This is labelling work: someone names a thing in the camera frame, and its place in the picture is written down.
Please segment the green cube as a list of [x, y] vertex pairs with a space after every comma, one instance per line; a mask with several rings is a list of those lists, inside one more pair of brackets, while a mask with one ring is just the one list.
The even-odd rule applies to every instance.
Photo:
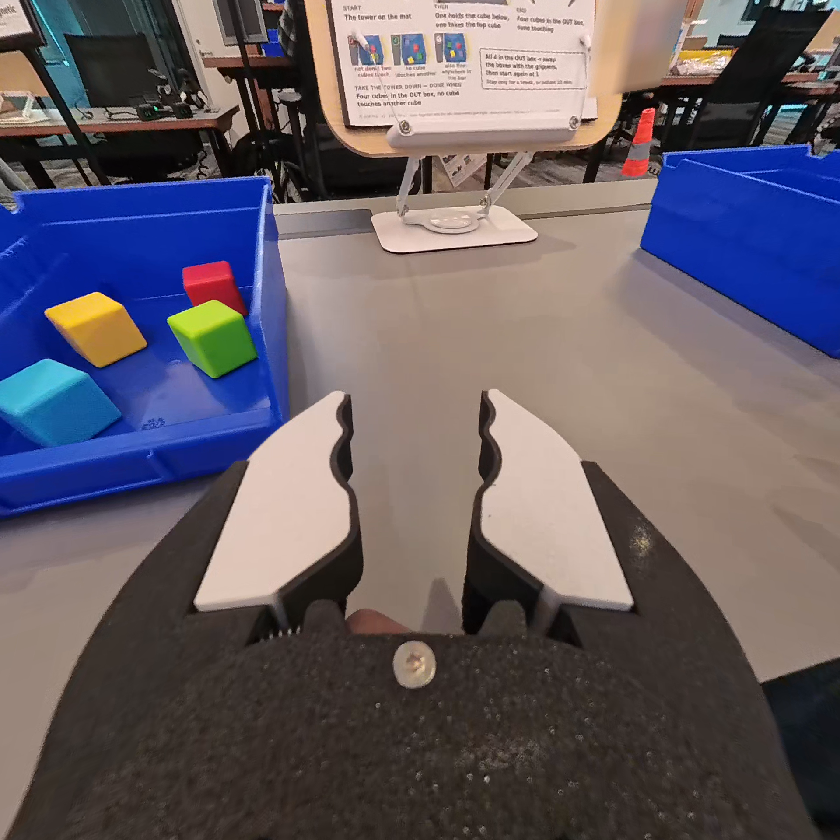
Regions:
[[186, 358], [215, 380], [258, 358], [245, 318], [221, 301], [177, 312], [167, 323]]

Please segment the yellow cube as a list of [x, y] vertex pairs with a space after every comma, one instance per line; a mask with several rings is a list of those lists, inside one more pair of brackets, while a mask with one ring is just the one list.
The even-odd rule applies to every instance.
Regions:
[[44, 315], [65, 341], [98, 369], [148, 347], [126, 308], [99, 291], [57, 304]]

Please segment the wooden board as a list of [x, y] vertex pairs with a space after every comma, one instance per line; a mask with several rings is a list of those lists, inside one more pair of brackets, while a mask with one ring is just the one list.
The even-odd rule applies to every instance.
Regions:
[[[595, 17], [605, 5], [595, 2]], [[332, 133], [351, 151], [371, 158], [422, 158], [459, 152], [512, 153], [585, 149], [605, 138], [617, 118], [622, 103], [622, 95], [619, 93], [595, 93], [597, 54], [594, 31], [587, 87], [589, 96], [596, 99], [598, 116], [595, 120], [582, 122], [567, 140], [561, 139], [557, 129], [431, 134], [422, 132], [418, 123], [415, 124], [415, 132], [412, 132], [407, 123], [395, 124], [390, 129], [348, 128], [343, 118], [341, 85], [333, 56], [333, 38], [326, 2], [304, 2], [303, 11], [299, 13], [297, 36], [299, 49], [303, 49], [304, 37], [309, 37], [318, 105]]]

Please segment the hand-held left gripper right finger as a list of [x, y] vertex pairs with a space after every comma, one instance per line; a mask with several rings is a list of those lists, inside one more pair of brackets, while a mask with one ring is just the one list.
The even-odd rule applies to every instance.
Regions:
[[492, 607], [515, 602], [547, 634], [566, 606], [630, 613], [634, 598], [581, 457], [550, 425], [498, 389], [481, 393], [480, 486], [461, 615], [477, 634]]

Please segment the wooden background table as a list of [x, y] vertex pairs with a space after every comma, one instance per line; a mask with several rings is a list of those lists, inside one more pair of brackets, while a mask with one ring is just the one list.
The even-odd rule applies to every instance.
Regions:
[[[6, 163], [21, 164], [37, 188], [55, 188], [44, 161], [86, 161], [93, 154], [97, 170], [105, 175], [98, 183], [113, 178], [131, 183], [169, 181], [176, 172], [198, 163], [206, 136], [221, 177], [235, 175], [227, 142], [238, 106], [216, 112], [200, 111], [189, 119], [168, 114], [142, 120], [134, 108], [72, 109], [78, 135], [66, 126], [56, 109], [42, 111], [39, 122], [2, 123], [1, 153]], [[86, 113], [90, 119], [84, 119]]]

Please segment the light blue cube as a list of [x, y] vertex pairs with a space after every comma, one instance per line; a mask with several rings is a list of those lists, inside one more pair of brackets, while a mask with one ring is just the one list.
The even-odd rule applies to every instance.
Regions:
[[122, 416], [88, 373], [55, 360], [39, 360], [1, 381], [2, 421], [42, 448], [87, 441]]

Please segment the blue plastic bin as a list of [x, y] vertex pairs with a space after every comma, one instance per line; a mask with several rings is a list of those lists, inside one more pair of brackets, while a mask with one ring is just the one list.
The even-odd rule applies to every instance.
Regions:
[[664, 155], [641, 249], [839, 358], [839, 151]]
[[[219, 473], [290, 418], [286, 283], [265, 178], [18, 192], [2, 206], [1, 372], [43, 359], [87, 372], [121, 412], [77, 444], [42, 447], [2, 422], [2, 518]], [[191, 305], [182, 271], [227, 261], [257, 359], [213, 379], [167, 320]], [[101, 369], [46, 318], [101, 292], [148, 346]]]

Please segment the printed instruction sheet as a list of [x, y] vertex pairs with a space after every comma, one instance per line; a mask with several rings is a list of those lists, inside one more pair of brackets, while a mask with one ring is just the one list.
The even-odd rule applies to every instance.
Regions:
[[558, 130], [588, 94], [595, 2], [326, 2], [344, 123], [431, 134]]

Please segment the person's leg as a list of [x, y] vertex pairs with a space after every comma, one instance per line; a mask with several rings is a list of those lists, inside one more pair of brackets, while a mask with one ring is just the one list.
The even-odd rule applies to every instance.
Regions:
[[839, 837], [839, 659], [764, 681], [805, 808], [824, 838]]

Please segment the red cube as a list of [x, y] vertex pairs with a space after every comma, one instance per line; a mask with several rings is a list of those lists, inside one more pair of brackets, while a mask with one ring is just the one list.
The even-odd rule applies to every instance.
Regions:
[[214, 261], [182, 269], [182, 284], [193, 307], [219, 301], [246, 318], [249, 315], [235, 280], [235, 273], [226, 260]]

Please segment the orange traffic cone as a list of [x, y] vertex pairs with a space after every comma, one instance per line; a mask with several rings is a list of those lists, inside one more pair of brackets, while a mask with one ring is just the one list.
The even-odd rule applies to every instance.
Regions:
[[656, 112], [656, 108], [646, 108], [641, 112], [631, 148], [621, 170], [621, 180], [637, 179], [648, 173]]

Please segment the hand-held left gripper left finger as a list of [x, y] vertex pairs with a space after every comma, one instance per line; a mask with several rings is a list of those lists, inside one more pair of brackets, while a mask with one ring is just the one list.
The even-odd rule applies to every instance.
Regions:
[[195, 609], [267, 607], [282, 631], [317, 601], [345, 613], [363, 548], [353, 474], [351, 396], [331, 392], [248, 458], [199, 584]]

